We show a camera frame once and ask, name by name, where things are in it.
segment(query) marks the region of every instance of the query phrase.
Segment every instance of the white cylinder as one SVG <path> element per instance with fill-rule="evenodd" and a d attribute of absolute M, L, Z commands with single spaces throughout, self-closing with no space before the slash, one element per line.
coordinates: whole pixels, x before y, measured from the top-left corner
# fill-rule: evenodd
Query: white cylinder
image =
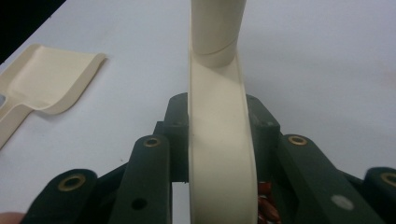
<path fill-rule="evenodd" d="M 191 44 L 205 65 L 230 63 L 246 0 L 191 0 Z"/>

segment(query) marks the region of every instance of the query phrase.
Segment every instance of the white table surface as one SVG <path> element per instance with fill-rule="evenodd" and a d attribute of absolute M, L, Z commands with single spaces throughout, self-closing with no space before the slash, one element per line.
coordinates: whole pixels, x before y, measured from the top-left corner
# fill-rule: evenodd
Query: white table surface
<path fill-rule="evenodd" d="M 33 112 L 0 150 L 0 212 L 25 212 L 56 175 L 99 176 L 129 160 L 168 99 L 188 91 L 190 1 L 67 0 L 30 44 L 103 52 L 106 62 L 60 115 Z M 340 170 L 396 167 L 396 3 L 247 0 L 239 54 L 248 94 L 282 133 L 314 140 Z M 174 186 L 174 223 L 189 222 Z"/>

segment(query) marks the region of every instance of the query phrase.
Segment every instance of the reddish component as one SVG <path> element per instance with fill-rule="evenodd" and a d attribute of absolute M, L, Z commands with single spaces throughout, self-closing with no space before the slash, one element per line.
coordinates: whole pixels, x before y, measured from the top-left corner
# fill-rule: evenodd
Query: reddish component
<path fill-rule="evenodd" d="M 279 213 L 277 212 L 276 208 L 272 204 L 270 204 L 270 202 L 268 202 L 268 200 L 266 198 L 261 197 L 260 203 L 262 204 L 262 206 L 260 206 L 259 211 L 262 214 L 264 214 L 264 216 L 268 220 L 274 221 L 274 222 L 280 221 L 280 216 L 279 216 Z"/>
<path fill-rule="evenodd" d="M 257 218 L 257 224 L 267 224 L 267 219 L 259 213 L 259 218 Z"/>
<path fill-rule="evenodd" d="M 276 206 L 275 205 L 275 199 L 272 195 L 268 195 L 267 196 L 268 202 L 270 202 L 271 205 Z"/>
<path fill-rule="evenodd" d="M 260 182 L 258 188 L 259 188 L 259 195 L 271 194 L 271 182 Z"/>

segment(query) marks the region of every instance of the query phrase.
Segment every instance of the screw hole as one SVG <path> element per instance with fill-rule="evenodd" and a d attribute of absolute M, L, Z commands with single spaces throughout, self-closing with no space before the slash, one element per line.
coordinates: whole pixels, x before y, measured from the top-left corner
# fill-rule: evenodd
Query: screw hole
<path fill-rule="evenodd" d="M 294 144 L 296 146 L 305 146 L 308 143 L 305 138 L 302 138 L 297 135 L 290 136 L 289 142 L 291 142 L 292 144 Z"/>
<path fill-rule="evenodd" d="M 180 121 L 175 121 L 172 123 L 173 126 L 181 126 L 183 123 Z"/>
<path fill-rule="evenodd" d="M 148 205 L 148 201 L 142 198 L 135 199 L 132 202 L 132 208 L 136 211 L 144 209 Z"/>
<path fill-rule="evenodd" d="M 161 143 L 160 139 L 158 138 L 150 138 L 145 141 L 145 147 L 156 147 Z"/>
<path fill-rule="evenodd" d="M 72 191 L 80 188 L 86 181 L 85 175 L 73 174 L 63 179 L 59 185 L 58 190 L 60 191 Z"/>
<path fill-rule="evenodd" d="M 396 174 L 394 173 L 384 173 L 381 174 L 381 179 L 387 184 L 396 188 Z"/>

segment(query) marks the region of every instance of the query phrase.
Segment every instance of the cream plastic strip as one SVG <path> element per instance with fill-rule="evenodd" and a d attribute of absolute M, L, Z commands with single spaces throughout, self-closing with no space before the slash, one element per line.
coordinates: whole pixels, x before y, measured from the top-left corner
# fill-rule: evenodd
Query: cream plastic strip
<path fill-rule="evenodd" d="M 191 223 L 257 222 L 257 178 L 237 56 L 208 68 L 190 47 Z"/>
<path fill-rule="evenodd" d="M 105 54 L 29 46 L 0 76 L 0 148 L 33 110 L 59 114 L 72 106 Z"/>

